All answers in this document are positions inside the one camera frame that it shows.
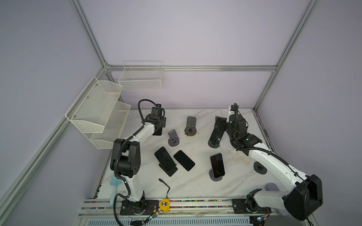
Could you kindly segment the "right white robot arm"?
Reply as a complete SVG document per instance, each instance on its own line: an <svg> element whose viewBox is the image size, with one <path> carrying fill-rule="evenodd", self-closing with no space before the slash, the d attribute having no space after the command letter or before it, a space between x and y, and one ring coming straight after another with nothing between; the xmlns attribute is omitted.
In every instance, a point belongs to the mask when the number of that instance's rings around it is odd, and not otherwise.
<svg viewBox="0 0 362 226"><path fill-rule="evenodd" d="M286 188L285 191L254 189L246 196L244 210L257 213L263 208L279 209L304 221L322 206L321 179L315 174L308 176L297 170L271 151L260 138L249 133L246 120L237 110L230 110L226 118L217 116L214 131L226 132L236 151L255 160L255 171L259 174L270 172Z"/></svg>

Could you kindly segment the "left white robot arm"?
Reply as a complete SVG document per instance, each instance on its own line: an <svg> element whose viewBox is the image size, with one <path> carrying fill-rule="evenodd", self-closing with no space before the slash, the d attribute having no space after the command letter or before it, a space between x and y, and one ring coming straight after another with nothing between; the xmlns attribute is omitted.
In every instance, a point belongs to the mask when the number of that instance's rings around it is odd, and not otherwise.
<svg viewBox="0 0 362 226"><path fill-rule="evenodd" d="M141 167L141 146L150 136L160 136L166 126L165 110L155 104L151 113L141 118L141 126L125 139L116 139L113 143L110 169L114 177L122 181L126 194L116 194L123 198L121 211L141 214L145 210L146 199L140 186L137 173Z"/></svg>

